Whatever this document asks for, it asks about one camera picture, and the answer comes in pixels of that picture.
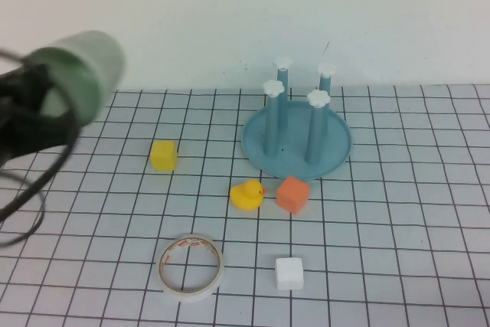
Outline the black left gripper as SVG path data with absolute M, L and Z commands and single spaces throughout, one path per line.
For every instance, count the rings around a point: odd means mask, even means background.
M 73 112 L 56 118 L 41 115 L 53 87 L 46 64 L 23 64 L 1 75 L 1 164 L 57 146 L 73 148 L 77 118 Z

